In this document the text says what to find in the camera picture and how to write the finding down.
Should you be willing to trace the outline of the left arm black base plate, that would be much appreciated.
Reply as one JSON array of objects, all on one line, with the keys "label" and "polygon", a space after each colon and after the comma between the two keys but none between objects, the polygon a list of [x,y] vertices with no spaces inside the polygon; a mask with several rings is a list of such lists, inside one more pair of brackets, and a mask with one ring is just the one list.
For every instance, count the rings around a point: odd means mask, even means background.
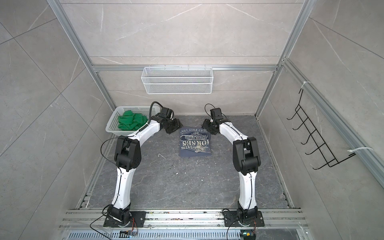
[{"label": "left arm black base plate", "polygon": [[134,211],[126,213],[107,213],[103,227],[129,228],[144,226],[147,212]]}]

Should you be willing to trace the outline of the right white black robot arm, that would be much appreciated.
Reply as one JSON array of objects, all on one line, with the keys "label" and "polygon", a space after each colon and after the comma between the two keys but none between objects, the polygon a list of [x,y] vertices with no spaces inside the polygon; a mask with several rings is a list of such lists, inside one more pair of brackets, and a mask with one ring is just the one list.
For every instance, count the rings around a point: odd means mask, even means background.
[{"label": "right white black robot arm", "polygon": [[241,133],[220,108],[210,110],[210,118],[202,127],[213,135],[223,135],[233,145],[233,164],[240,178],[237,218],[248,225],[258,216],[255,183],[261,160],[257,139]]}]

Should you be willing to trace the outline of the blue-grey tank top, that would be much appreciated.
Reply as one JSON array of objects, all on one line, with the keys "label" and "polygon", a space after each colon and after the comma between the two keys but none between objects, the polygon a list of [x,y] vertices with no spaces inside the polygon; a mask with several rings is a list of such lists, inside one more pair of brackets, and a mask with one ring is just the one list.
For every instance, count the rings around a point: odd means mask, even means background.
[{"label": "blue-grey tank top", "polygon": [[211,134],[203,128],[180,129],[180,152],[182,158],[211,156]]}]

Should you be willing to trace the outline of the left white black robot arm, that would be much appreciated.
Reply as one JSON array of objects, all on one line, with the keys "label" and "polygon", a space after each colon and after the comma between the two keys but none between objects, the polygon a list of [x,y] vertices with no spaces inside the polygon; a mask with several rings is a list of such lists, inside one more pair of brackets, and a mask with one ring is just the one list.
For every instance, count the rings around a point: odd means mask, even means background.
[{"label": "left white black robot arm", "polygon": [[174,119],[174,111],[162,107],[139,130],[128,136],[120,136],[117,140],[114,160],[117,167],[117,184],[114,198],[107,210],[107,217],[120,226],[130,222],[131,187],[136,168],[142,160],[141,146],[154,134],[164,129],[171,134],[182,127],[179,119]]}]

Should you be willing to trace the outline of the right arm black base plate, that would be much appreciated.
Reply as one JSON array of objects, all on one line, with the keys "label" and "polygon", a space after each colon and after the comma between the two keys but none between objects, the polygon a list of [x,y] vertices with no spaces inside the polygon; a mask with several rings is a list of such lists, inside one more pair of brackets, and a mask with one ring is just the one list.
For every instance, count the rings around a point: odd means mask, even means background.
[{"label": "right arm black base plate", "polygon": [[264,227],[265,222],[262,212],[256,212],[257,208],[248,211],[237,209],[230,211],[229,209],[222,210],[224,223],[226,227]]}]

